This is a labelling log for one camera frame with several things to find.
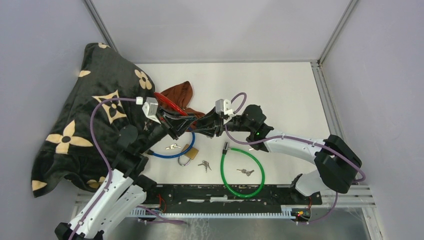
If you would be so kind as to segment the brown cloth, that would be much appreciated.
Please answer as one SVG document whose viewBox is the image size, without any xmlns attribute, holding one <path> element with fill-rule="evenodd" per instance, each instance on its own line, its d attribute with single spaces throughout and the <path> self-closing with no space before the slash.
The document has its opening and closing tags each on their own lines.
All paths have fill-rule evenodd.
<svg viewBox="0 0 424 240">
<path fill-rule="evenodd" d="M 161 93 L 164 97 L 173 102 L 186 114 L 194 114 L 198 119 L 203 117 L 205 113 L 194 110 L 189 107 L 189 103 L 193 98 L 193 88 L 189 81 L 174 85 Z"/>
</svg>

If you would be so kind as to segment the black floral blanket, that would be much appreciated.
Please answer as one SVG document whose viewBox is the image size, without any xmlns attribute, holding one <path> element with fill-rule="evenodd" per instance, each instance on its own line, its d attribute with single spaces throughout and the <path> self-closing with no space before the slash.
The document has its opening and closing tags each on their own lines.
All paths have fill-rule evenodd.
<svg viewBox="0 0 424 240">
<path fill-rule="evenodd" d="M 109 45 L 87 44 L 77 81 L 35 157 L 33 196 L 50 193 L 62 180 L 95 192 L 108 175 L 106 161 L 121 150 L 120 130 L 146 129 L 148 120 L 134 99 L 154 92 L 149 75 Z"/>
</svg>

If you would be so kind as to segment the red cable lock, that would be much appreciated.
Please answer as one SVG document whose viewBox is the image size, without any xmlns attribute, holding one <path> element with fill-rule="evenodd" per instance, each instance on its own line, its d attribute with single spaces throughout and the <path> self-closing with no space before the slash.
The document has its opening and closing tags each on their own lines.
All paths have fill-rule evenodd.
<svg viewBox="0 0 424 240">
<path fill-rule="evenodd" d="M 182 110 L 178 105 L 176 105 L 174 102 L 172 102 L 169 98 L 167 98 L 160 92 L 154 92 L 154 95 L 161 104 L 165 104 L 166 106 L 170 107 L 172 110 L 182 116 L 188 116 L 188 114 L 184 110 Z"/>
</svg>

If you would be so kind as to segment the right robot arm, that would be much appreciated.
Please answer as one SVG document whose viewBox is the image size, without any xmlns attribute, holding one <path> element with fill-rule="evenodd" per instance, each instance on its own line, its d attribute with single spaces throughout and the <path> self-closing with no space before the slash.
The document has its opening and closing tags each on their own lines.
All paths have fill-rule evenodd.
<svg viewBox="0 0 424 240">
<path fill-rule="evenodd" d="M 247 132 L 249 136 L 242 144 L 254 150 L 285 154 L 315 165 L 314 171 L 301 173 L 292 181 L 288 196 L 295 204 L 302 204 L 312 194 L 324 190 L 346 194 L 353 183 L 365 180 L 362 161 L 339 136 L 302 138 L 274 129 L 265 123 L 266 118 L 255 104 L 248 105 L 240 115 L 229 116 L 212 109 L 195 121 L 194 131 L 208 137 Z"/>
</svg>

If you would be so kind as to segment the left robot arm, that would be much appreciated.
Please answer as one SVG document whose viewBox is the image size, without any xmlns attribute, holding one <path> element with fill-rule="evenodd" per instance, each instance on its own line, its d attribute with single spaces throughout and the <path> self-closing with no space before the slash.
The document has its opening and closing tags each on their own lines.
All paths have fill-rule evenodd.
<svg viewBox="0 0 424 240">
<path fill-rule="evenodd" d="M 142 175 L 149 158 L 120 153 L 105 182 L 70 222 L 61 222 L 54 233 L 59 240 L 105 240 L 138 205 L 157 198 L 156 182 Z"/>
</svg>

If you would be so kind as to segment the aluminium frame right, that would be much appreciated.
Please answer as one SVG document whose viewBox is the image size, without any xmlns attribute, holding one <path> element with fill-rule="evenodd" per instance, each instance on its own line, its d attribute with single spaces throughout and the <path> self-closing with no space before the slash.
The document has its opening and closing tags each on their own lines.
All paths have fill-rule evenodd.
<svg viewBox="0 0 424 240">
<path fill-rule="evenodd" d="M 311 69 L 315 78 L 319 97 L 326 117 L 327 125 L 331 134 L 343 138 L 344 134 L 340 125 L 337 111 L 330 95 L 329 87 L 326 83 L 322 65 L 319 60 L 312 60 Z M 369 235 L 369 240 L 383 240 L 384 235 L 377 216 L 377 206 L 375 204 L 369 186 L 360 184 L 354 185 L 352 193 L 341 194 L 338 198 L 337 209 L 360 210 L 363 219 L 363 228 Z"/>
</svg>

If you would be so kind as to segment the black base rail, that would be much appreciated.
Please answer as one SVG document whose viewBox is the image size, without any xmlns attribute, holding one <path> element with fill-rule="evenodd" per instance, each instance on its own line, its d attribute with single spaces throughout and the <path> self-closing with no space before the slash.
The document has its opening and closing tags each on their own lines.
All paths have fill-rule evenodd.
<svg viewBox="0 0 424 240">
<path fill-rule="evenodd" d="M 288 185 L 266 184 L 255 196 L 242 198 L 223 184 L 162 184 L 147 192 L 145 206 L 166 214 L 271 214 L 282 206 L 306 208 L 322 205 L 320 192 L 303 196 Z"/>
</svg>

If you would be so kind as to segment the blue lock key bunch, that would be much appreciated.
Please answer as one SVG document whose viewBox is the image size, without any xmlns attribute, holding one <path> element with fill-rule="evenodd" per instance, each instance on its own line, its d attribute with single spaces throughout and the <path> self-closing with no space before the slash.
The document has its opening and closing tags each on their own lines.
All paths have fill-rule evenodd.
<svg viewBox="0 0 424 240">
<path fill-rule="evenodd" d="M 166 150 L 173 150 L 173 149 L 180 149 L 181 148 L 181 146 L 179 146 L 177 143 L 173 143 L 173 144 L 170 144 L 169 146 L 167 146 L 165 149 Z"/>
</svg>

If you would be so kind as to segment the large brass padlock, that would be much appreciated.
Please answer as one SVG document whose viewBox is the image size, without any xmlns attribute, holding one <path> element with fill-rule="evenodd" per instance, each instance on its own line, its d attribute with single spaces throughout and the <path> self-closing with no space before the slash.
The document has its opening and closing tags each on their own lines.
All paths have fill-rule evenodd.
<svg viewBox="0 0 424 240">
<path fill-rule="evenodd" d="M 192 147 L 189 151 L 187 151 L 186 153 L 184 153 L 183 155 L 177 158 L 177 163 L 180 166 L 185 167 L 189 165 L 192 160 L 195 159 L 198 153 L 199 153 L 199 150 L 195 147 Z"/>
</svg>

